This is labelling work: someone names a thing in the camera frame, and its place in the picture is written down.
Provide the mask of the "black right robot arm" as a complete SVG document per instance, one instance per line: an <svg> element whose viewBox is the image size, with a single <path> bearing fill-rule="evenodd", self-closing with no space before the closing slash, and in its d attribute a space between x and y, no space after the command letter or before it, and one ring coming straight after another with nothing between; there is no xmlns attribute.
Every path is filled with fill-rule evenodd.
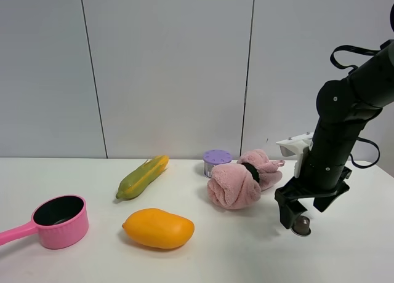
<svg viewBox="0 0 394 283"><path fill-rule="evenodd" d="M361 66L350 65L346 78L331 80L318 92L316 109L319 120L315 131L277 142L284 157L296 156L294 176L275 191L279 219L287 229L294 229L306 208L300 199L312 198L313 205L324 212L350 188L346 184L352 170L352 149L361 141L360 132L393 103L393 41L379 50L340 46L336 51L367 55Z"/></svg>

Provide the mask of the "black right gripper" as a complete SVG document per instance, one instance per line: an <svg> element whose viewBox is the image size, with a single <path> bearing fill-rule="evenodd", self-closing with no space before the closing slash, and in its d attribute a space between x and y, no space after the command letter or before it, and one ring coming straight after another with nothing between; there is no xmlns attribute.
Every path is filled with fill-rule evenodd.
<svg viewBox="0 0 394 283"><path fill-rule="evenodd" d="M290 229L296 219L307 211L297 199L315 198L313 206L324 212L339 196L350 190L345 179L351 172L328 150L312 148L300 166L299 176L292 177L275 191L281 224Z"/></svg>

